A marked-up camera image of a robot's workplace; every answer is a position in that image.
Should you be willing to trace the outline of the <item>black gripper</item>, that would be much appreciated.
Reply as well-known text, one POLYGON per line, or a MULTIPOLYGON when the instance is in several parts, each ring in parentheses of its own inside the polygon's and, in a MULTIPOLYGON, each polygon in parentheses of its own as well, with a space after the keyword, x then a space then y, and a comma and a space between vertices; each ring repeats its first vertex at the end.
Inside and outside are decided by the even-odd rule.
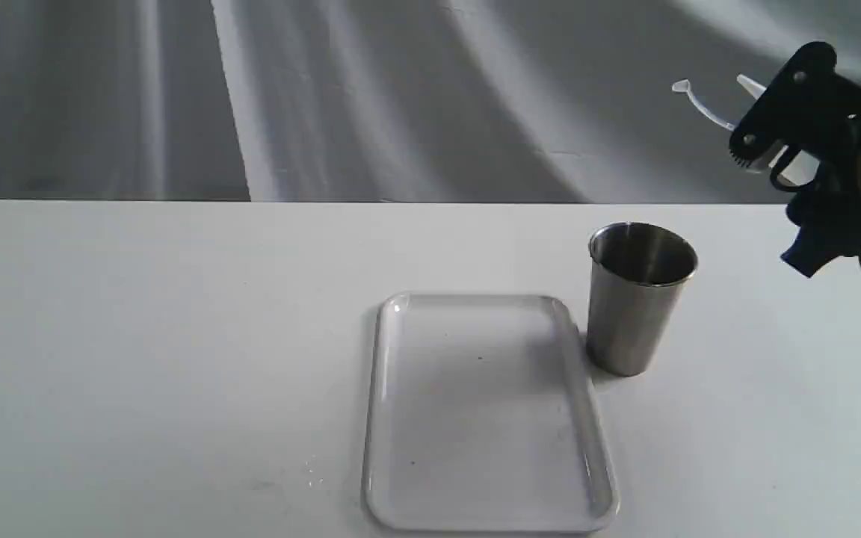
POLYGON ((838 75, 836 64, 827 42, 804 44, 729 137, 729 153, 742 167, 779 142, 818 159, 814 185, 786 206, 798 232, 780 255, 806 278, 861 254, 861 86, 838 75))

